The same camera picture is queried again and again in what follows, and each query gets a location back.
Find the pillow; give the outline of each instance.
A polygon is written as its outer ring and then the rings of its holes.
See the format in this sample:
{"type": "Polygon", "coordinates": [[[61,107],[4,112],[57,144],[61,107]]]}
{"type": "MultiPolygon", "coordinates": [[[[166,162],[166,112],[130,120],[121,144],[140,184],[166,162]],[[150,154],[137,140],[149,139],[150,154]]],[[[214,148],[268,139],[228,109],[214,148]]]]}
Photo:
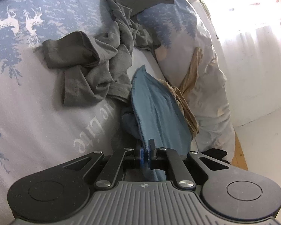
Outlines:
{"type": "Polygon", "coordinates": [[[187,0],[174,4],[158,4],[137,15],[140,24],[156,30],[161,47],[155,50],[165,78],[176,87],[190,67],[196,47],[202,49],[194,89],[186,96],[195,115],[200,132],[196,137],[199,151],[221,148],[234,156],[235,133],[226,97],[226,78],[218,66],[210,33],[187,0]]]}

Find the light blue bedding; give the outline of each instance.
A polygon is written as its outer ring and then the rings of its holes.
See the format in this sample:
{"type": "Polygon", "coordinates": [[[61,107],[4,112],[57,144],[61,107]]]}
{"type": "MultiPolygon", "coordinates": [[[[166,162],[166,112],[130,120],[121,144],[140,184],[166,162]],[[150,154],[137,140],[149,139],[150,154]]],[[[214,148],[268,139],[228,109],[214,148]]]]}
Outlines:
{"type": "MultiPolygon", "coordinates": [[[[63,73],[49,70],[41,44],[73,31],[107,31],[113,21],[105,0],[0,0],[0,225],[13,215],[8,188],[19,178],[95,150],[106,155],[129,143],[120,128],[121,105],[63,107],[63,73]]],[[[143,64],[163,75],[153,56],[133,50],[128,75],[143,64]]]]}

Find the white deer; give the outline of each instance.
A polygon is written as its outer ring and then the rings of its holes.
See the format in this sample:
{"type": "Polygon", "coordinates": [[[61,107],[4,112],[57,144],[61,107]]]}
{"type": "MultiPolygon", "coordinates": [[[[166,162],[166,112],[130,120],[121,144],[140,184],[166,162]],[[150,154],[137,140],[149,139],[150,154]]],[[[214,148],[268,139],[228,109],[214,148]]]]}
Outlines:
{"type": "Polygon", "coordinates": [[[14,35],[16,36],[17,33],[19,33],[19,22],[17,19],[15,19],[16,13],[13,11],[9,11],[8,10],[8,6],[6,6],[6,10],[7,10],[7,15],[8,18],[1,20],[0,19],[0,30],[6,27],[13,27],[11,28],[12,32],[14,33],[14,35]]]}
{"type": "Polygon", "coordinates": [[[32,11],[34,11],[35,16],[31,19],[28,16],[28,13],[26,11],[26,9],[24,9],[24,14],[26,17],[26,29],[28,30],[28,32],[30,33],[30,37],[28,39],[28,42],[30,44],[30,46],[34,46],[35,44],[39,44],[40,40],[37,37],[37,30],[33,29],[32,26],[34,25],[41,25],[43,23],[43,20],[41,19],[41,15],[42,15],[42,9],[40,8],[40,13],[37,13],[33,8],[32,11]]]}

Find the crumpled clothing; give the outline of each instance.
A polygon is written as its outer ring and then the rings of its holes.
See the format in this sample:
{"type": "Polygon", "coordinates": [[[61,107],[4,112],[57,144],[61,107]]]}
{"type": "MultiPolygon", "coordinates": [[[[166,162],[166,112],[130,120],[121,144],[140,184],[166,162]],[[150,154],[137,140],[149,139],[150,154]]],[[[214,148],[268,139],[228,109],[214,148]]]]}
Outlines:
{"type": "Polygon", "coordinates": [[[68,67],[64,72],[64,106],[93,105],[106,96],[127,103],[131,90],[127,69],[132,65],[133,47],[160,45],[130,19],[130,8],[116,0],[107,3],[115,16],[108,33],[88,37],[76,31],[59,40],[43,42],[47,66],[68,67]]]}

